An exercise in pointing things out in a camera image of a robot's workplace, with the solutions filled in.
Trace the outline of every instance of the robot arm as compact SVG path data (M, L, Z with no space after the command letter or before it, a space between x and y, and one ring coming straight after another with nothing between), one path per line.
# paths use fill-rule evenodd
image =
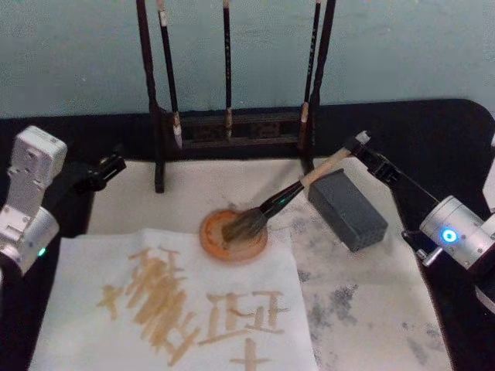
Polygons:
M0 287L2 281L7 284L21 279L59 232L55 218L41 207L45 191L57 175L65 171L77 174L68 184L56 187L52 199L63 200L71 191L102 190L125 168L117 152L97 168L85 164L64 168L66 154L65 143L34 126L15 137L9 193L0 211Z
M453 196L439 202L382 155L353 139L346 147L391 189L402 236L423 264L429 267L445 251L474 277L476 296L495 314L495 215L483 221ZM495 162L483 194L495 211Z
M15 138L9 194L0 212L0 267L8 280L24 275L59 231L41 203L66 154L65 143L33 126Z

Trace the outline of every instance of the orange dish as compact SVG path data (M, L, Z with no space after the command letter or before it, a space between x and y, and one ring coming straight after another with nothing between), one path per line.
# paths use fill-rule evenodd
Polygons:
M227 243L222 237L222 228L232 223L239 215L233 210L211 213L201 224L200 241L203 249L212 257L223 261L244 261L259 255L268 242L268 231L263 231L251 240Z

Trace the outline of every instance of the gray ink stone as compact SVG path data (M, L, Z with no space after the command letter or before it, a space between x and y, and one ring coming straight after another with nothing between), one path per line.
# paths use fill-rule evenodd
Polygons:
M409 348L414 353L419 364L421 366L424 366L426 364L426 361L428 361L428 354L426 354L423 345L419 344L412 338L407 338L407 340L408 340Z
M308 200L350 251L383 240L387 221L342 169L314 182Z
M330 310L336 314L344 325L355 325L357 323L356 318L350 314L350 303L357 288L356 284L351 288L343 286L330 295Z
M299 270L297 271L297 275L299 276L299 282L301 283L306 282L311 277L311 274L309 272Z

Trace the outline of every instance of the brush handle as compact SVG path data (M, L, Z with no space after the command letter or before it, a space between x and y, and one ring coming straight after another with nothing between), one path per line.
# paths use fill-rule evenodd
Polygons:
M333 155L328 157L320 166L308 173L304 178L301 179L301 184L304 188L308 188L313 182L322 176L331 172L337 164L344 160L345 157L350 156L350 151L346 148L341 148L339 151L335 152Z
M225 48L225 131L227 140L232 137L232 69L230 62L230 2L224 0Z
M297 181L264 201L259 209L266 219L270 219L286 207L303 189L301 182Z
M323 16L322 35L319 40L318 58L315 72L315 79L312 83L312 94L309 98L309 117L306 124L306 134L304 143L305 153L312 156L315 146L315 127L316 127L316 112L319 108L320 95L319 91L322 86L323 72L325 70L325 62L328 54L330 43L330 35L332 33L333 18L335 15L336 0L327 0L325 15Z
M165 9L165 2L163 0L157 0L156 7L158 9L160 30L162 32L163 52L165 54L167 78L169 80L170 102L172 104L172 112L176 113L179 112L179 105L177 104L176 79L174 78L173 73L172 52L170 50L168 19L167 11Z
M319 10L321 8L321 0L316 0L315 15L312 21L311 47L309 48L308 73L306 76L306 88L304 90L304 101L309 102L309 93L311 91L312 68L315 61L316 38L318 37Z

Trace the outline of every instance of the teal wall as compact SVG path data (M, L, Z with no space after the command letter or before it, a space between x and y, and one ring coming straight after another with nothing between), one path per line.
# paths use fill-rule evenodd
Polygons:
M179 108L222 108L222 0L166 4ZM147 6L168 108L155 2ZM231 0L234 108L301 104L313 8ZM495 112L494 18L494 0L340 0L322 103L464 97ZM0 117L146 110L132 0L2 1Z

